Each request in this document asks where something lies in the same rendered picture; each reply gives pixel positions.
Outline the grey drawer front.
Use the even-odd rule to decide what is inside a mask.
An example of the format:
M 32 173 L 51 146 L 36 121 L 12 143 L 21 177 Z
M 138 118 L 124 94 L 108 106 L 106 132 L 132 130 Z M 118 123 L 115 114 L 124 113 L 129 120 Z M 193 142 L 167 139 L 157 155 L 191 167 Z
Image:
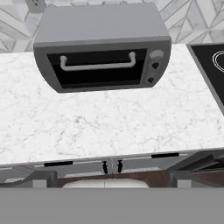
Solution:
M 192 152 L 179 152 L 178 157 L 162 157 L 162 158 L 152 158 L 151 154 L 113 157 L 113 167 L 116 168 L 118 160 L 121 159 L 123 164 L 157 164 L 167 169 L 179 163 L 180 161 L 190 157 L 192 154 L 193 154 Z
M 44 165 L 35 165 L 35 168 L 53 168 L 53 169 L 77 169 L 77 170 L 90 170 L 90 171 L 100 171 L 102 170 L 102 161 L 107 161 L 109 165 L 109 159 L 97 159 L 88 161 L 73 161 L 72 165 L 54 166 L 54 167 L 44 167 Z

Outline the white rounded object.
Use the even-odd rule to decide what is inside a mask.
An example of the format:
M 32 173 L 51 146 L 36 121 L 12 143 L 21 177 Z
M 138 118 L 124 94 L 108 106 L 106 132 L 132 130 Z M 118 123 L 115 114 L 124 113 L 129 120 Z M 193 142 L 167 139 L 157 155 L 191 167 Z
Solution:
M 148 188 L 142 180 L 129 178 L 88 179 L 64 185 L 64 188 Z

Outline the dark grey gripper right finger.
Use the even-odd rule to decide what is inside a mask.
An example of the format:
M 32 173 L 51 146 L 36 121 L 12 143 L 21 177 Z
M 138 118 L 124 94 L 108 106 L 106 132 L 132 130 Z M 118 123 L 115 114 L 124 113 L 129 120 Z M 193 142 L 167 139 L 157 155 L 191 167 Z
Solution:
M 217 184 L 202 180 L 189 171 L 170 171 L 168 186 L 175 188 L 218 187 Z

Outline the black hob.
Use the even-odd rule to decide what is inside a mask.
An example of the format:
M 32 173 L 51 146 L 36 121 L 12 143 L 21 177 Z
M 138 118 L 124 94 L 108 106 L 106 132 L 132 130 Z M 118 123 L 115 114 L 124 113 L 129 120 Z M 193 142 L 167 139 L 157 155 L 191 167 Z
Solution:
M 187 48 L 224 115 L 224 43 L 188 44 Z

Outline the grey toaster oven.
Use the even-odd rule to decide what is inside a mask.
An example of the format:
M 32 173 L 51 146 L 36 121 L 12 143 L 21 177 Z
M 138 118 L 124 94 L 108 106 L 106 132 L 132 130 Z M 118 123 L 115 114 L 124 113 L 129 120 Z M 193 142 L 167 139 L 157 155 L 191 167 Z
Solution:
M 139 84 L 64 89 L 47 55 L 145 49 Z M 38 70 L 56 92 L 153 88 L 168 66 L 172 39 L 154 3 L 62 6 L 45 9 L 33 44 Z M 158 62 L 157 69 L 152 63 Z

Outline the grey cupboard door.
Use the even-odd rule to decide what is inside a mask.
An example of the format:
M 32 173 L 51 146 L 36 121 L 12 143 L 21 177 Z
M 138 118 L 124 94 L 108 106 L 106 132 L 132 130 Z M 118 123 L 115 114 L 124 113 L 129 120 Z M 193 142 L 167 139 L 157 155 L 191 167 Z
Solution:
M 111 173 L 111 167 L 108 166 L 108 174 Z M 87 176 L 99 176 L 105 175 L 103 169 L 100 171 L 90 171 L 90 170 L 77 170 L 77 169 L 67 169 L 62 168 L 58 171 L 58 176 L 60 178 L 77 178 L 77 177 L 87 177 Z
M 134 172 L 154 172 L 165 170 L 165 167 L 159 164 L 122 164 L 113 170 L 113 174 L 134 173 Z

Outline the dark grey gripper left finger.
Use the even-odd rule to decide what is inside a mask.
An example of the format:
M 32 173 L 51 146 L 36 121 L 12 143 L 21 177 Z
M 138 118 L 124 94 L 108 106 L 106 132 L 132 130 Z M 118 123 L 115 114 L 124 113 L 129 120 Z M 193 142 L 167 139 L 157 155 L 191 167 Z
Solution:
M 56 171 L 34 171 L 32 174 L 11 183 L 0 183 L 0 188 L 51 188 L 58 186 L 58 174 Z

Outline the black glass toaster oven door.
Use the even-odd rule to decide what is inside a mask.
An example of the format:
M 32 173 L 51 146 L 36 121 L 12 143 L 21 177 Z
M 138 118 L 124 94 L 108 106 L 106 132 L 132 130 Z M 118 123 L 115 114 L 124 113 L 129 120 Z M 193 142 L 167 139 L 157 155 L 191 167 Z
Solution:
M 129 54 L 136 55 L 136 64 L 128 68 L 95 69 L 84 71 L 63 71 L 60 57 L 67 57 L 67 66 L 119 64 L 130 62 Z M 47 57 L 51 62 L 59 84 L 64 88 L 91 88 L 139 84 L 144 69 L 146 50 L 128 49 L 103 52 L 52 53 Z

